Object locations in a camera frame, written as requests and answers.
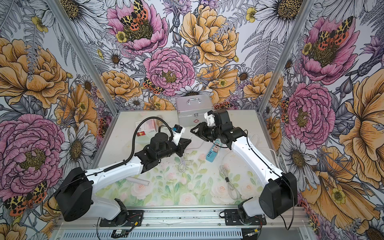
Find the metal vent grille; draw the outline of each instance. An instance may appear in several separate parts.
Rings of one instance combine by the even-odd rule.
[[[99,230],[100,239],[112,239],[112,229]],[[135,229],[128,237],[119,239],[155,240],[155,239],[241,239],[241,229]],[[96,230],[65,230],[60,240],[98,240]]]

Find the black mounting plate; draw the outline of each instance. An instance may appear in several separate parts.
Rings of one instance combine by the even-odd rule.
[[[116,226],[114,222],[111,222],[107,219],[101,219],[100,227],[131,227],[137,222],[135,227],[141,226],[141,221],[143,220],[143,210],[128,210],[129,221],[127,221],[122,226]]]
[[[260,220],[263,224],[263,226],[266,225],[266,219],[263,215],[256,215],[255,217],[252,217],[248,222],[249,224],[243,224],[240,221],[240,216],[237,213],[237,209],[225,209],[224,210],[224,218],[225,218],[225,225],[226,226],[236,226],[236,225],[260,225]]]

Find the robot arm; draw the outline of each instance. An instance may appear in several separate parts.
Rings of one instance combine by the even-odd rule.
[[[233,127],[226,110],[209,111],[204,117],[207,122],[192,128],[191,133],[207,142],[219,138],[244,159],[264,187],[258,200],[251,198],[239,205],[238,213],[244,222],[263,213],[274,219],[297,204],[295,176],[290,172],[285,174],[268,161],[241,128]]]
[[[159,164],[162,158],[176,153],[182,156],[191,140],[181,138],[185,129],[175,125],[173,139],[163,132],[157,133],[150,144],[135,153],[128,162],[118,162],[106,167],[82,170],[73,169],[55,194],[65,221],[82,216],[102,217],[115,225],[122,225],[128,218],[127,209],[119,199],[109,200],[96,196],[96,192],[109,184],[129,176],[144,173]]]

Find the pink peony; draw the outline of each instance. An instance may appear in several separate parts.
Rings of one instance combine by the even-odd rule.
[[[143,64],[147,70],[147,78],[155,86],[164,88],[163,94],[166,96],[174,96],[175,91],[194,83],[195,70],[192,61],[187,55],[173,49],[159,49],[151,58],[146,58]]]
[[[59,126],[41,115],[0,123],[0,197],[25,196],[43,181],[54,186],[63,171],[58,165],[64,141]]]
[[[148,6],[145,1],[143,6],[147,9],[148,20],[144,20],[139,30],[132,31],[127,24],[121,23],[125,16],[131,16],[133,12],[133,4],[127,7],[123,4],[122,9],[107,9],[108,25],[112,28],[109,33],[116,36],[116,42],[123,46],[122,54],[126,57],[131,55],[142,55],[164,47],[168,40],[168,24],[165,18],[161,18],[157,14],[153,4]]]
[[[325,85],[334,83],[346,73],[357,57],[357,54],[352,53],[359,35],[359,31],[354,33],[355,18],[349,18],[349,20],[351,24],[346,39],[340,45],[330,41],[325,50],[321,51],[319,32],[328,31],[332,35],[332,31],[336,30],[342,22],[336,23],[336,20],[329,22],[328,19],[319,18],[309,31],[309,36],[306,36],[301,58],[295,65],[296,70],[312,81],[321,81]]]
[[[299,83],[289,98],[289,121],[285,124],[288,137],[292,135],[308,149],[320,147],[332,132],[335,112],[331,109],[331,95],[319,83]]]

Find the metal case handle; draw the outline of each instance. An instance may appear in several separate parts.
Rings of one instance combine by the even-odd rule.
[[[200,98],[190,98],[190,99],[188,99],[187,104],[191,104],[190,101],[194,101],[194,100],[198,100],[199,103],[201,103]]]

